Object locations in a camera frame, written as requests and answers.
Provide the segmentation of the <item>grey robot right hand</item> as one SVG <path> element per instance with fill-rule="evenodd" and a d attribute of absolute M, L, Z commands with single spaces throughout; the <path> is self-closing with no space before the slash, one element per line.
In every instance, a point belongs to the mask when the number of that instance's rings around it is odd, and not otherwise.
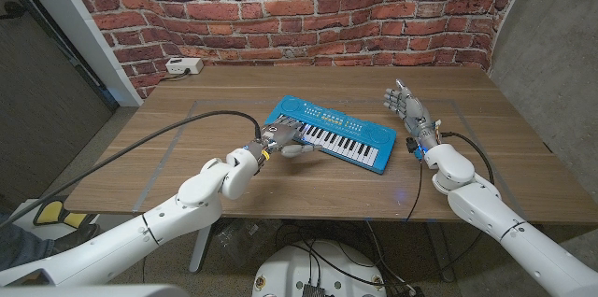
<path fill-rule="evenodd" d="M 404 122 L 407 131 L 418 139 L 424 151 L 438 145 L 435 122 L 428 109 L 401 79 L 396 79 L 395 89 L 386 90 L 383 105 Z"/>

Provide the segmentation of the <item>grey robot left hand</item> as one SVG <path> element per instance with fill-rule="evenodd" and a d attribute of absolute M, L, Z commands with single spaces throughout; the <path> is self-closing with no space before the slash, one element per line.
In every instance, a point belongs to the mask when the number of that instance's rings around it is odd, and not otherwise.
<path fill-rule="evenodd" d="M 263 164 L 273 153 L 280 152 L 283 157 L 293 158 L 302 153 L 318 151 L 321 145 L 292 145 L 294 138 L 301 138 L 300 121 L 281 117 L 261 129 L 261 137 L 249 142 L 247 150 L 255 157 L 258 164 Z"/>

